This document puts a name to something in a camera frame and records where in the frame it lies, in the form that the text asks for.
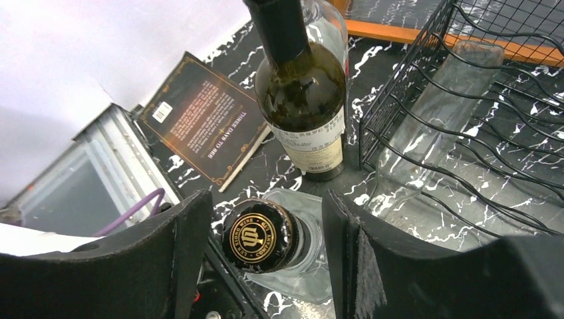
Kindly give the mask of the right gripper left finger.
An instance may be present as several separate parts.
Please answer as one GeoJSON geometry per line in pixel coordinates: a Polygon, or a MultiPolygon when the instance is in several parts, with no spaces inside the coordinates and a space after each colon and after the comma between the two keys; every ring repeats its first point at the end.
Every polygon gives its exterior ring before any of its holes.
{"type": "Polygon", "coordinates": [[[212,194],[69,253],[1,255],[2,318],[188,318],[212,194]]]}

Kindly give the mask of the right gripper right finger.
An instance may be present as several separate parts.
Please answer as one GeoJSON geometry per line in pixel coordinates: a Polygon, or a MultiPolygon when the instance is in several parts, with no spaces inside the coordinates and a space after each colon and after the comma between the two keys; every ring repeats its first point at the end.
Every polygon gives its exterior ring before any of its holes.
{"type": "Polygon", "coordinates": [[[502,237],[461,253],[333,190],[322,216],[337,318],[563,317],[561,235],[502,237]]]}

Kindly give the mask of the clear whisky bottle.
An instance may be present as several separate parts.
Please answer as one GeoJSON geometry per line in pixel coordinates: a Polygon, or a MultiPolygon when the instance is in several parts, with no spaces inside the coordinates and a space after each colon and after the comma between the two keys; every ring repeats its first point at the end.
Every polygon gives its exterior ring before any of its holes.
{"type": "Polygon", "coordinates": [[[226,215],[221,248],[254,283],[306,302],[332,296],[322,199],[276,188],[239,202],[226,215]]]}

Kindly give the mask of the dark green wine bottle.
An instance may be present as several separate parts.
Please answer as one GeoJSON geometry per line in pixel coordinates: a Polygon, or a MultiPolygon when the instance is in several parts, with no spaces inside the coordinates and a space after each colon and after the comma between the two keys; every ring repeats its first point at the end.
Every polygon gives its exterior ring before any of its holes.
{"type": "Polygon", "coordinates": [[[311,181],[344,169],[347,80],[341,63],[308,39],[300,1],[246,1],[265,58],[255,75],[263,117],[311,181]]]}

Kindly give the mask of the small clear bottle left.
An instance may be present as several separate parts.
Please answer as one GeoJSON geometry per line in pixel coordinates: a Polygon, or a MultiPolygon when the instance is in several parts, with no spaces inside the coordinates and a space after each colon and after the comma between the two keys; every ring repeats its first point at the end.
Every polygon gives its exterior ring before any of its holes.
{"type": "Polygon", "coordinates": [[[349,75],[349,38],[345,20],[337,8],[323,0],[301,0],[308,38],[330,50],[349,75]]]}

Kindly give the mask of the dark book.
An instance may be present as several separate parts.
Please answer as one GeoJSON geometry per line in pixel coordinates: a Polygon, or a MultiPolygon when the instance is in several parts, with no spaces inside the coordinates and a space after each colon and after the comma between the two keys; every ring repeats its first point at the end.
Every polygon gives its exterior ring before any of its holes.
{"type": "Polygon", "coordinates": [[[189,52],[139,119],[220,193],[270,133],[250,93],[189,52]]]}

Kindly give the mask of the aluminium frame rail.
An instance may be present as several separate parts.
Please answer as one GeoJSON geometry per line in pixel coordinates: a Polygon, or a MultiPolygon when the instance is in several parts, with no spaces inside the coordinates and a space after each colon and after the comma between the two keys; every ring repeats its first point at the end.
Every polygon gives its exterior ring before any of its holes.
{"type": "Polygon", "coordinates": [[[113,104],[61,148],[56,128],[2,120],[1,222],[89,236],[117,219],[125,229],[176,204],[137,115],[113,104]]]}

